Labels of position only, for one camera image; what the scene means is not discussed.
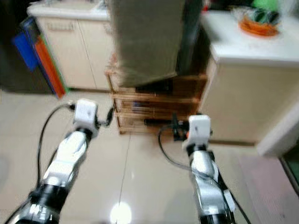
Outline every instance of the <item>floor mat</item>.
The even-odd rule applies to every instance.
[[[278,159],[238,156],[249,194],[263,224],[294,224],[299,198]]]

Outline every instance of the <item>orange folder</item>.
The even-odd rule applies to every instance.
[[[36,52],[42,62],[43,68],[45,69],[49,80],[53,86],[55,93],[58,98],[61,98],[65,94],[64,87],[59,79],[56,68],[52,62],[52,59],[48,53],[47,47],[44,44],[43,40],[39,36],[35,43]]]

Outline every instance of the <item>cabinet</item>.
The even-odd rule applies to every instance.
[[[107,21],[38,17],[68,87],[108,90],[105,66],[113,51]]]
[[[211,58],[200,112],[213,140],[258,143],[299,101],[299,70],[215,63]]]
[[[79,25],[84,37],[95,85],[97,89],[109,90],[109,84],[104,72],[113,52],[110,23],[106,21],[80,20]]]

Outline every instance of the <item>orange object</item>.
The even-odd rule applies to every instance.
[[[205,5],[203,8],[202,8],[202,11],[203,12],[207,12],[209,10],[209,6],[208,5]]]
[[[276,26],[251,21],[247,16],[239,22],[239,26],[243,31],[258,36],[275,36],[278,34]]]
[[[52,59],[48,53],[47,47],[39,36],[35,44],[36,52],[42,62],[48,78],[53,86],[58,98],[61,98],[65,94],[64,87],[59,79],[56,68],[52,62]]]

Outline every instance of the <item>green object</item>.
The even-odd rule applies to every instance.
[[[277,0],[254,0],[252,6],[270,11],[278,11]]]

